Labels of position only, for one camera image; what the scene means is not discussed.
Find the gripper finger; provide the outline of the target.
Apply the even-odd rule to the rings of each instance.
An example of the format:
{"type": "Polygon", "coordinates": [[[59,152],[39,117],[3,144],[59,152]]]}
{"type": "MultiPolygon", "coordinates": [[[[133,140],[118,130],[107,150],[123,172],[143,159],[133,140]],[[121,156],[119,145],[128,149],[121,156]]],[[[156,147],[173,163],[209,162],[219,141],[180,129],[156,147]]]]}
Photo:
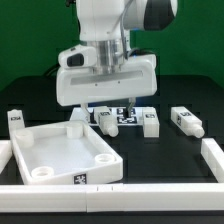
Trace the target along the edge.
{"type": "Polygon", "coordinates": [[[128,99],[128,105],[125,108],[125,117],[130,118],[131,117],[131,111],[136,103],[136,98],[132,97],[128,99]]]}
{"type": "Polygon", "coordinates": [[[81,109],[83,113],[85,114],[86,121],[90,122],[90,112],[88,111],[88,103],[81,104],[81,109]]]}

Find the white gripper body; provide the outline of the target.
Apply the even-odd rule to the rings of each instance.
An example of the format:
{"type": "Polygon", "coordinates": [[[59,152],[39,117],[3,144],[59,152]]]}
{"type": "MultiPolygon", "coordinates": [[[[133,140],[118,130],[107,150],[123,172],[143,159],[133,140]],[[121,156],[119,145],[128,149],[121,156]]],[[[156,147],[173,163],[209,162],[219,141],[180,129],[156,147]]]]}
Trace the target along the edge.
{"type": "Polygon", "coordinates": [[[57,101],[69,106],[154,95],[155,68],[153,54],[130,57],[113,74],[94,74],[87,68],[60,68],[56,79],[57,101]]]}

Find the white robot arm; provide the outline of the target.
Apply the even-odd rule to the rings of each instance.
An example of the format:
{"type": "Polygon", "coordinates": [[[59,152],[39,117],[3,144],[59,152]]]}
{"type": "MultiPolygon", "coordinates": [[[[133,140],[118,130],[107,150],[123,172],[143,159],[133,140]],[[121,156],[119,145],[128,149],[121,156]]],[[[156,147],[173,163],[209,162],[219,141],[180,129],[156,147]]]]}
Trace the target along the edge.
{"type": "Polygon", "coordinates": [[[155,94],[156,56],[136,56],[130,32],[166,28],[177,8],[177,0],[76,0],[80,43],[58,56],[58,103],[86,109],[127,99],[133,106],[138,97],[155,94]]]}

